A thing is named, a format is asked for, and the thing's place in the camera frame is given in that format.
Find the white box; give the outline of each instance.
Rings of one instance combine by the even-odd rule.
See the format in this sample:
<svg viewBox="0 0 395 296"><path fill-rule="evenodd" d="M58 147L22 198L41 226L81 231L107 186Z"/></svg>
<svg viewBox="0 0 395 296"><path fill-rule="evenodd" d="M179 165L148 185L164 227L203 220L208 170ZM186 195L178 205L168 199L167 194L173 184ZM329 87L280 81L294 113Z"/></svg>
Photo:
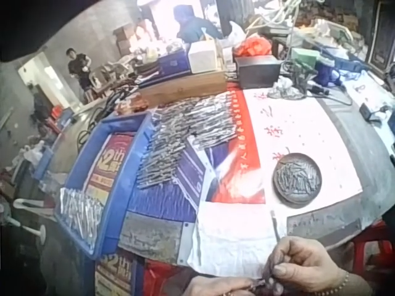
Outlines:
<svg viewBox="0 0 395 296"><path fill-rule="evenodd" d="M218 69L217 47L213 40L191 44L188 60L192 73L216 71Z"/></svg>

